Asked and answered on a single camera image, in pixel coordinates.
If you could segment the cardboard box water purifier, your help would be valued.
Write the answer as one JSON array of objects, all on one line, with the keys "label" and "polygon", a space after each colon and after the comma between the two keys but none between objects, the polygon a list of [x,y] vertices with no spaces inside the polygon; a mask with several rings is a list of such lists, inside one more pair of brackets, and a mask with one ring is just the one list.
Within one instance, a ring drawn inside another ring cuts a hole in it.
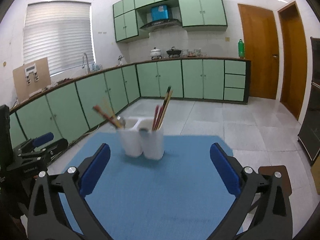
[{"label": "cardboard box water purifier", "polygon": [[28,100],[52,84],[46,57],[24,64],[14,69],[12,73],[19,103]]}]

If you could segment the range hood with blue film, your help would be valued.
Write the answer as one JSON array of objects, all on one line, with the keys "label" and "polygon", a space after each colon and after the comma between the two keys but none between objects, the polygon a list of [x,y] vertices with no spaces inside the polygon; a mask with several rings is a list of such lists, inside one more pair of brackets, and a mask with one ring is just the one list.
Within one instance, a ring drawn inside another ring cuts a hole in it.
[{"label": "range hood with blue film", "polygon": [[146,7],[137,10],[140,17],[139,28],[144,31],[152,32],[168,27],[181,27],[182,18],[178,6],[167,4]]}]

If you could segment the glass jars on counter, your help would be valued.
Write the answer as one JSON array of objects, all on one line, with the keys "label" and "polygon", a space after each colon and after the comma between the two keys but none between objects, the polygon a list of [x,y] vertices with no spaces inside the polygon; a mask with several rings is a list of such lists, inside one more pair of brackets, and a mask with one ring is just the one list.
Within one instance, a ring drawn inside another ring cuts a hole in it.
[{"label": "glass jars on counter", "polygon": [[182,57],[206,57],[207,54],[203,53],[201,49],[183,49],[181,52]]}]

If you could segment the green kitchen cabinets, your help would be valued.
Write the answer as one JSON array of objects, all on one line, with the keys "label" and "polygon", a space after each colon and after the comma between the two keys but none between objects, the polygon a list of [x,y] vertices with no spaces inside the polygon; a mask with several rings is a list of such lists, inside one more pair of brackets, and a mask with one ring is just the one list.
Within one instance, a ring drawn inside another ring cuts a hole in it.
[{"label": "green kitchen cabinets", "polygon": [[167,27],[225,31],[223,0],[120,0],[113,5],[116,42],[147,38]]},{"label": "green kitchen cabinets", "polygon": [[13,146],[48,132],[73,142],[102,124],[95,105],[119,113],[141,98],[246,104],[251,62],[240,59],[194,58],[146,61],[101,70],[37,94],[10,111]]}]

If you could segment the black oven appliance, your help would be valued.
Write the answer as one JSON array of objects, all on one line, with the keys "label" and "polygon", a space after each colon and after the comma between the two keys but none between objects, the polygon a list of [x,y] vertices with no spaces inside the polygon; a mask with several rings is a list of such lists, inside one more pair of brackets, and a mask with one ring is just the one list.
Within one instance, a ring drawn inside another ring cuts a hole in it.
[{"label": "black oven appliance", "polygon": [[312,81],[311,92],[306,115],[298,133],[298,141],[303,145],[310,165],[319,156],[319,38],[310,37],[312,48]]}]

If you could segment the white two-compartment utensil holder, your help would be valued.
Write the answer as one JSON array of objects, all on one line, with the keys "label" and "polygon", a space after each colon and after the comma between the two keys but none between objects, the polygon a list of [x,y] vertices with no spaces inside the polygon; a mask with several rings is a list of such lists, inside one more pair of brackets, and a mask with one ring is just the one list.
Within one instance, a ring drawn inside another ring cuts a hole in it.
[{"label": "white two-compartment utensil holder", "polygon": [[161,127],[152,130],[152,117],[130,117],[124,128],[118,128],[120,143],[129,157],[144,155],[146,159],[160,160],[164,155],[164,133]]}]

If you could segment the green upper kitchen cabinets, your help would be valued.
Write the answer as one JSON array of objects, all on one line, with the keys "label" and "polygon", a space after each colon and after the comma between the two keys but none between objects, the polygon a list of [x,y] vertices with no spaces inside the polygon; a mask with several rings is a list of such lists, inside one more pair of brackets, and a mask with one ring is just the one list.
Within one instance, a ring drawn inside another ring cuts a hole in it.
[{"label": "green upper kitchen cabinets", "polygon": [[120,0],[113,5],[116,42],[147,38],[167,27],[225,31],[223,0]]}]

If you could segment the black chopstick with silver band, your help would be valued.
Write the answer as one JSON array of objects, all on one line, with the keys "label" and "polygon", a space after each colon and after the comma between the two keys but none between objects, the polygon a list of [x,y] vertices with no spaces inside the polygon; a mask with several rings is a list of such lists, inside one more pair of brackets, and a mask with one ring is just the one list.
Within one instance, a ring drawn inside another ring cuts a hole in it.
[{"label": "black chopstick with silver band", "polygon": [[167,103],[167,100],[168,100],[168,97],[169,97],[169,92],[171,91],[171,86],[169,86],[167,88],[167,92],[165,94],[165,97],[164,97],[164,102],[163,102],[163,105],[161,106],[160,110],[159,110],[159,113],[158,113],[158,116],[157,116],[157,120],[156,120],[156,123],[155,123],[155,126],[154,126],[154,130],[156,131],[158,129],[158,126],[159,126],[159,123],[160,123],[160,119],[161,119],[161,116],[162,116],[162,113],[163,113],[163,110],[164,110],[164,107]]}]

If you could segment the brown wooden door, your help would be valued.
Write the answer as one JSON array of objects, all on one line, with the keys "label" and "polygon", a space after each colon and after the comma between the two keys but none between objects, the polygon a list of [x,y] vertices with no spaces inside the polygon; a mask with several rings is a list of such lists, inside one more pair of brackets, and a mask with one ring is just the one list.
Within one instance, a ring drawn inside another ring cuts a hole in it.
[{"label": "brown wooden door", "polygon": [[280,9],[278,16],[284,53],[284,74],[280,101],[298,119],[304,101],[308,70],[305,31],[295,1]]},{"label": "brown wooden door", "polygon": [[238,5],[245,58],[251,61],[249,95],[275,99],[279,78],[279,42],[272,10]]}]

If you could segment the black wok with lid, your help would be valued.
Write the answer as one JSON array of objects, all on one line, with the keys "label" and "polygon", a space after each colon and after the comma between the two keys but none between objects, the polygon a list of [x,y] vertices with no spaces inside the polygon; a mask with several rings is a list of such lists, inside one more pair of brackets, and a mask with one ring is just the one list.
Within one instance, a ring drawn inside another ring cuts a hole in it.
[{"label": "black wok with lid", "polygon": [[172,47],[171,49],[167,50],[167,55],[169,58],[176,58],[180,57],[182,51],[179,49],[176,49],[175,47]]}]

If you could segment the blue table mat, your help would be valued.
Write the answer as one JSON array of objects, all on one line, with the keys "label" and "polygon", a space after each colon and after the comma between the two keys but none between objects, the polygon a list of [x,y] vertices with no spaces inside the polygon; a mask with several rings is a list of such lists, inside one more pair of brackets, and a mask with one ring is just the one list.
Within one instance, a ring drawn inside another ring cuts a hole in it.
[{"label": "blue table mat", "polygon": [[210,159],[217,136],[164,137],[160,160],[125,154],[118,135],[98,133],[69,162],[78,167],[101,144],[111,157],[93,192],[85,200],[113,239],[207,239],[235,198]]}]

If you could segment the green lower kitchen cabinets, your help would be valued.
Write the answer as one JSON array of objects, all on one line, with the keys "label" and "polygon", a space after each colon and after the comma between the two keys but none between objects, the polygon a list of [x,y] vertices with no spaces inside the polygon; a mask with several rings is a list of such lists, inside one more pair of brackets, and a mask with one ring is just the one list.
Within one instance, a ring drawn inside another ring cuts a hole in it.
[{"label": "green lower kitchen cabinets", "polygon": [[37,94],[10,111],[13,146],[48,132],[73,142],[102,124],[95,105],[119,113],[141,98],[246,104],[251,62],[240,59],[194,58],[146,61],[101,70]]}]

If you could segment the white cooking pot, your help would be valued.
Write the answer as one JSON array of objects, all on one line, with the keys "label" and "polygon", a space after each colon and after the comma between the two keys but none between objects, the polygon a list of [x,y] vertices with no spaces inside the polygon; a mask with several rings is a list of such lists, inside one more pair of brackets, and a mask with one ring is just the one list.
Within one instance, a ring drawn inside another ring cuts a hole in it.
[{"label": "white cooking pot", "polygon": [[153,49],[150,50],[150,56],[152,60],[155,59],[161,59],[162,58],[162,52],[160,49],[154,47]]}]

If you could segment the white window blind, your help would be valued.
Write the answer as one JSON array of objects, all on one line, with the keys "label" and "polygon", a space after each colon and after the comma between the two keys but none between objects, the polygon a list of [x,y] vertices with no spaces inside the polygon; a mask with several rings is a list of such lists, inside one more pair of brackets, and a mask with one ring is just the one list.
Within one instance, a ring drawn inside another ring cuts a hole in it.
[{"label": "white window blind", "polygon": [[27,6],[23,63],[47,58],[51,75],[82,66],[82,55],[95,62],[91,3],[52,1]]}]

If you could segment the green bottle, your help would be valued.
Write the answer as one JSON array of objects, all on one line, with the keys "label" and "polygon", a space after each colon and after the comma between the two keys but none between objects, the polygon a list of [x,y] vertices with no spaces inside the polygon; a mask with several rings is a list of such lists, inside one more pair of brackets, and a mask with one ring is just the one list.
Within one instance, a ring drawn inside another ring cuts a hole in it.
[{"label": "green bottle", "polygon": [[245,44],[242,39],[238,42],[238,57],[241,59],[245,58]]}]

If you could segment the small white kettle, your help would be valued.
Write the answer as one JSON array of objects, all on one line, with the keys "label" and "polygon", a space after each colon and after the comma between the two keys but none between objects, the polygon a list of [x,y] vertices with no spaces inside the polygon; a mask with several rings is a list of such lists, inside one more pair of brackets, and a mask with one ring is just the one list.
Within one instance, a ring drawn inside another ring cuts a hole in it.
[{"label": "small white kettle", "polygon": [[122,66],[123,65],[123,55],[120,55],[119,57],[118,57],[118,66]]}]

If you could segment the chrome sink faucet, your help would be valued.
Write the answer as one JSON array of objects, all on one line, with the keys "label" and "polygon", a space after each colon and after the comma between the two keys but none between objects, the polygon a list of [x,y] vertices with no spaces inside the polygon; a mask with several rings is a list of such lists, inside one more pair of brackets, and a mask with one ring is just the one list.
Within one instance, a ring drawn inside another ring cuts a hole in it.
[{"label": "chrome sink faucet", "polygon": [[83,53],[82,55],[82,68],[86,68],[88,74],[91,73],[89,61],[86,53]]}]

